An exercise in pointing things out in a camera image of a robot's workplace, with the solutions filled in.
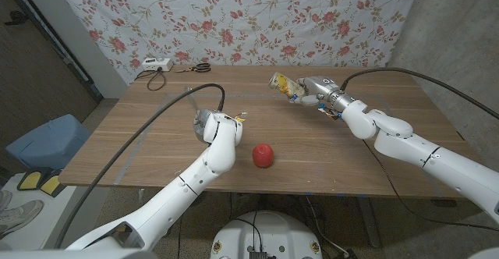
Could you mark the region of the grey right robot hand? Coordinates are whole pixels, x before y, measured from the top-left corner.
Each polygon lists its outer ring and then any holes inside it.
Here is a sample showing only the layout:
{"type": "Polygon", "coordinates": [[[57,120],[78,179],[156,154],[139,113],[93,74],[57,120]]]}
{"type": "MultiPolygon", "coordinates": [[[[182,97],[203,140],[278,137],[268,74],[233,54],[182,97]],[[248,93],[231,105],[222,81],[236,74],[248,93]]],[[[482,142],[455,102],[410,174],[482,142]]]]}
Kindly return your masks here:
{"type": "Polygon", "coordinates": [[[292,102],[303,106],[315,106],[328,103],[335,112],[342,113],[354,99],[347,95],[330,78],[325,76],[308,76],[299,78],[297,84],[305,91],[304,95],[296,95],[292,102]]]}

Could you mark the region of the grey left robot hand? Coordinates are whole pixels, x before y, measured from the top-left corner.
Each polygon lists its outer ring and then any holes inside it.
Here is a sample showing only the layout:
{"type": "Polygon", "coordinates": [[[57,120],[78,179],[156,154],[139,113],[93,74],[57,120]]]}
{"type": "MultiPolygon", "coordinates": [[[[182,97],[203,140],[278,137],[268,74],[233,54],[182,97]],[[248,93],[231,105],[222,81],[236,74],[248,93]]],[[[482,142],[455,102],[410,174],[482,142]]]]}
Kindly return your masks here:
{"type": "Polygon", "coordinates": [[[196,111],[194,120],[193,120],[193,128],[196,133],[202,135],[204,132],[204,127],[207,121],[207,115],[209,111],[206,109],[200,109],[196,111]]]}

